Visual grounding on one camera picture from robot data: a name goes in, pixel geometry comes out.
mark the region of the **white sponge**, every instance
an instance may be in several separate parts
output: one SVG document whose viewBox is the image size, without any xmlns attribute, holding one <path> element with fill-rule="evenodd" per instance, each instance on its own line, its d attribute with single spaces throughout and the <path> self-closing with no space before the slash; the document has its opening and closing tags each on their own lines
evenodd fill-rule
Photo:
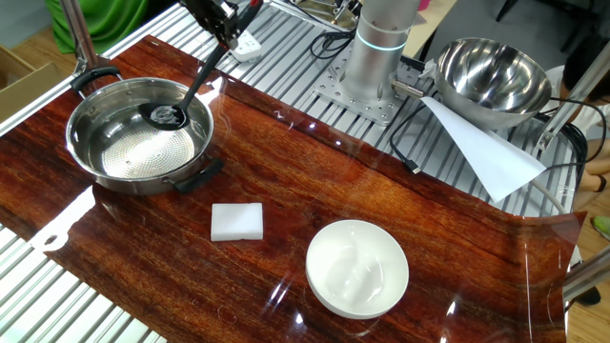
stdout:
<svg viewBox="0 0 610 343">
<path fill-rule="evenodd" d="M 212 204 L 212 241 L 263 239 L 263 204 Z"/>
</svg>

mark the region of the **glossy table surface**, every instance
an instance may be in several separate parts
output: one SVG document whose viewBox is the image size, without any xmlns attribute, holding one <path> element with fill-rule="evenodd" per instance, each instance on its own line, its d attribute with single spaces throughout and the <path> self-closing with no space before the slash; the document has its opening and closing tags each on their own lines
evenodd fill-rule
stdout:
<svg viewBox="0 0 610 343">
<path fill-rule="evenodd" d="M 151 37 L 113 63 L 183 84 L 197 68 Z M 94 185 L 65 149 L 68 91 L 0 138 L 0 222 L 171 341 L 565 341 L 582 215 L 506 214 L 230 76 L 208 81 L 208 153 L 226 163 L 210 184 L 149 197 Z M 264 239 L 212 243 L 212 204 L 248 202 L 263 203 Z M 409 260 L 407 292 L 379 319 L 338 317 L 307 284 L 309 242 L 341 219 L 379 225 Z"/>
</svg>

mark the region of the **stainless steel pan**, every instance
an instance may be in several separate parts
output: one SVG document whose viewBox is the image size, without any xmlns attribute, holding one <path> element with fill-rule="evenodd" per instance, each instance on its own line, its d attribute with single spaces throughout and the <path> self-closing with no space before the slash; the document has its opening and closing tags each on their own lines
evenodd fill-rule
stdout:
<svg viewBox="0 0 610 343">
<path fill-rule="evenodd" d="M 135 195 L 171 189 L 184 193 L 205 184 L 222 169 L 222 160 L 204 153 L 214 120 L 208 106 L 198 99 L 189 106 L 191 124 L 179 131 L 155 129 L 137 113 L 137 106 L 143 103 L 179 102 L 188 90 L 186 86 L 158 78 L 134 78 L 85 97 L 83 87 L 106 75 L 120 78 L 116 67 L 107 66 L 71 82 L 83 102 L 66 127 L 68 151 L 97 183 Z"/>
</svg>

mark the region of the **ceramic bowl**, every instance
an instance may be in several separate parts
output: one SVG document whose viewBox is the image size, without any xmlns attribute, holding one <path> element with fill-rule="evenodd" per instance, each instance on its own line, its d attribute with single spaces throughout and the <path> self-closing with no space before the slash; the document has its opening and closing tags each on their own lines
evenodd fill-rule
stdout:
<svg viewBox="0 0 610 343">
<path fill-rule="evenodd" d="M 370 319 L 392 309 L 407 290 L 409 265 L 395 239 L 377 225 L 335 222 L 307 250 L 307 280 L 330 311 Z"/>
</svg>

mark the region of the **metal mixing bowl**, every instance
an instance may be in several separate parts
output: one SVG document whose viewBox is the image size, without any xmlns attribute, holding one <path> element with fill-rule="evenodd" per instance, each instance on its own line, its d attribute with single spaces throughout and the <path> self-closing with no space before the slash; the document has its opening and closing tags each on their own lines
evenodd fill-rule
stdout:
<svg viewBox="0 0 610 343">
<path fill-rule="evenodd" d="M 514 127 L 551 98 L 544 70 L 524 53 L 481 38 L 450 43 L 438 59 L 437 89 L 449 109 L 481 129 Z"/>
</svg>

